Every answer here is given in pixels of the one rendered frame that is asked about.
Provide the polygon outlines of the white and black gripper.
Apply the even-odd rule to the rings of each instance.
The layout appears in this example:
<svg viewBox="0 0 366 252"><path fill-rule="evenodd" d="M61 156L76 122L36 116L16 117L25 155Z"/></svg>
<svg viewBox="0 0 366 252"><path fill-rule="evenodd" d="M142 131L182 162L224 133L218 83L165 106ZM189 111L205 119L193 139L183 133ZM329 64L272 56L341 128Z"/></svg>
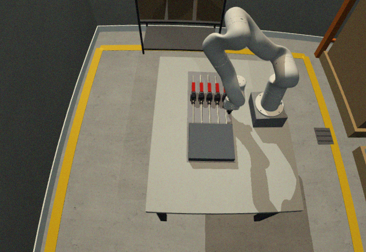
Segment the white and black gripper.
<svg viewBox="0 0 366 252"><path fill-rule="evenodd" d="M240 107L235 106L226 96L224 100L224 105L222 106L225 110L227 110L227 113L230 114L233 110L238 110Z"/></svg>

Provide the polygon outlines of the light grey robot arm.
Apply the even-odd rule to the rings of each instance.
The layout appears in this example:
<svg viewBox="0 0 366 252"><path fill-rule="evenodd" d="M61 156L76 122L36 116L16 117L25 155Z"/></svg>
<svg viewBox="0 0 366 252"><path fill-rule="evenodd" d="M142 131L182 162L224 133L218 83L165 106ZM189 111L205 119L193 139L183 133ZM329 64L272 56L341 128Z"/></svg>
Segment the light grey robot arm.
<svg viewBox="0 0 366 252"><path fill-rule="evenodd" d="M284 108L282 98L287 90L285 88L295 87L299 82L299 71L292 53L266 37L240 7L230 8L225 13L225 26L226 34L210 34L203 41L202 49L221 77L227 98L235 106L243 106L246 80L236 75L225 50L237 51L248 47L259 58L271 61L275 73L269 77L264 92L256 97L256 109L267 117L278 116Z"/></svg>

